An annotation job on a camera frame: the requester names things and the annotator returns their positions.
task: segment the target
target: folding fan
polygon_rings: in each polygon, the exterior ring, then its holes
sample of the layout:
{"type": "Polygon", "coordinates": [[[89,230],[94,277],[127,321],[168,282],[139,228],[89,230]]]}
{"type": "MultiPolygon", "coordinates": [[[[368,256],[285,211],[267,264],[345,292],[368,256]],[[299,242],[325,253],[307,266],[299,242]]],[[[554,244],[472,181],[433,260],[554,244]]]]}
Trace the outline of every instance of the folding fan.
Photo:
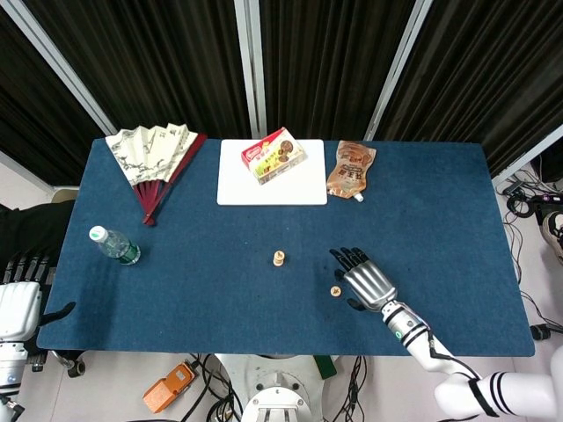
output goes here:
{"type": "Polygon", "coordinates": [[[205,141],[186,125],[122,129],[106,143],[143,206],[143,222],[155,224],[153,214],[178,175],[205,141]]]}

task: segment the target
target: green bottle label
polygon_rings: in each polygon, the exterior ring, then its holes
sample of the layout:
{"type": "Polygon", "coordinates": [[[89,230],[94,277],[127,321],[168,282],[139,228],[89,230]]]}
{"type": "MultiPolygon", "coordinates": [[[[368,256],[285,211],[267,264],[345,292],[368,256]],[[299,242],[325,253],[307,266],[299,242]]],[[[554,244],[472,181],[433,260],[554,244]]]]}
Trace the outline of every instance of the green bottle label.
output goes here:
{"type": "Polygon", "coordinates": [[[129,249],[127,250],[127,252],[125,252],[125,255],[123,255],[120,258],[117,258],[117,260],[121,264],[127,265],[135,261],[138,256],[139,256],[139,247],[136,244],[133,244],[131,241],[129,241],[129,249]]]}

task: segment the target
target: black cloth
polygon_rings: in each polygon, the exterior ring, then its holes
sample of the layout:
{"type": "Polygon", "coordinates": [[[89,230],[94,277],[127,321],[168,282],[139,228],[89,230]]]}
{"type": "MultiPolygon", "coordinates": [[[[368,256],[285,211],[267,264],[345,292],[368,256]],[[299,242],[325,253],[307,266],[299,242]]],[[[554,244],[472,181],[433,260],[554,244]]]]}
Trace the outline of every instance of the black cloth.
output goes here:
{"type": "Polygon", "coordinates": [[[0,211],[0,275],[19,253],[47,254],[56,263],[74,202],[0,211]]]}

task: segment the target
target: bottle cap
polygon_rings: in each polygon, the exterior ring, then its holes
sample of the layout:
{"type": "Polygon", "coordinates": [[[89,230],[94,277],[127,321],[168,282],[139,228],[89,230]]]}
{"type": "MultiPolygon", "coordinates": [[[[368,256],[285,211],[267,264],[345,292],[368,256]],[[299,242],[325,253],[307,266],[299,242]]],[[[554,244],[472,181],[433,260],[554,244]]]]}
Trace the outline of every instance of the bottle cap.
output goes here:
{"type": "Polygon", "coordinates": [[[101,244],[107,239],[107,230],[102,226],[94,226],[90,229],[90,239],[101,244]]]}

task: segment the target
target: white cutting board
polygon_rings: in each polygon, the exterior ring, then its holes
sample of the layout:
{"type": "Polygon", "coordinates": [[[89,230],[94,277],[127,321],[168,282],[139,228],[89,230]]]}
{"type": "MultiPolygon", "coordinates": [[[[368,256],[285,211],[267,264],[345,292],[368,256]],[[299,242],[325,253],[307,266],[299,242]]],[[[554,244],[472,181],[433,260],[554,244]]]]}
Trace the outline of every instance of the white cutting board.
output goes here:
{"type": "Polygon", "coordinates": [[[320,139],[297,140],[307,158],[264,185],[240,156],[255,139],[225,139],[219,159],[219,205],[325,205],[325,145],[320,139]]]}

